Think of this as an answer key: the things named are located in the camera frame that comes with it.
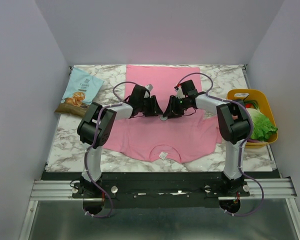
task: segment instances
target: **white wall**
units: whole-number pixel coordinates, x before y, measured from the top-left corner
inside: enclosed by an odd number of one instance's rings
[[[0,1],[0,240],[18,239],[68,73],[36,3]]]
[[[285,0],[247,68],[263,91],[279,128],[273,151],[278,169],[291,176],[300,209],[300,0]]]
[[[36,0],[71,64],[246,64],[283,0]]]

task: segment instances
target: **lettuce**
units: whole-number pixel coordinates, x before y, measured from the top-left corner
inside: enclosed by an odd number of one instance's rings
[[[246,109],[253,122],[253,133],[251,135],[251,139],[255,139],[261,142],[266,142],[272,134],[275,134],[278,131],[264,114],[254,108]]]

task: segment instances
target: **pink shirt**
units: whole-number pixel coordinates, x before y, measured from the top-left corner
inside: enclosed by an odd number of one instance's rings
[[[170,95],[176,95],[174,87],[178,81],[194,72],[200,72],[200,69],[127,65],[126,81],[143,86],[152,84],[151,95],[156,96],[161,110],[165,112]],[[200,75],[192,75],[186,80],[192,80],[198,92],[201,91]],[[133,88],[133,84],[125,85],[125,98]],[[190,108],[185,114],[193,112],[194,109]],[[216,143],[222,140],[217,118],[204,119],[204,115],[203,110],[197,109],[191,116],[166,121],[160,120],[159,116],[117,120],[103,147],[142,161],[153,162],[160,158],[161,153],[167,153],[167,159],[179,163],[190,162],[213,153]]]

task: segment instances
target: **yellow basket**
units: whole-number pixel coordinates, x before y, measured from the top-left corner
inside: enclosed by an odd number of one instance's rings
[[[258,91],[256,89],[233,89],[228,92],[227,98],[230,100],[245,99],[247,101],[253,101],[253,100],[256,101],[258,103],[260,112],[263,113],[265,116],[267,116],[270,119],[270,122],[275,127],[277,127],[267,97],[266,95],[264,95],[263,92]],[[266,146],[267,144],[274,143],[277,139],[278,139],[278,132],[273,134],[268,139],[267,143],[247,142],[246,147],[250,149],[259,149]]]

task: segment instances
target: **white marble surface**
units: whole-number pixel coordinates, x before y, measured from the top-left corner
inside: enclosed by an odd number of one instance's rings
[[[210,91],[213,96],[226,98],[231,89],[246,89],[247,84],[238,65],[156,65],[169,67],[199,67],[202,73],[211,76],[214,87]],[[105,80],[95,101],[103,104],[117,103],[112,88],[126,79],[126,65],[78,65],[76,66],[91,75]],[[210,82],[201,76],[203,90],[207,90]],[[124,84],[119,86],[118,93],[124,96]],[[84,167],[84,150],[87,146],[80,142],[77,127],[81,119],[70,115],[61,115],[46,170],[48,172],[81,172]],[[225,143],[217,144],[214,153],[188,163],[178,163],[171,159],[158,159],[154,162],[140,161],[122,153],[103,150],[101,170],[104,172],[214,172],[222,171],[225,166]],[[246,149],[244,152],[244,171],[272,171],[274,161],[268,148]]]

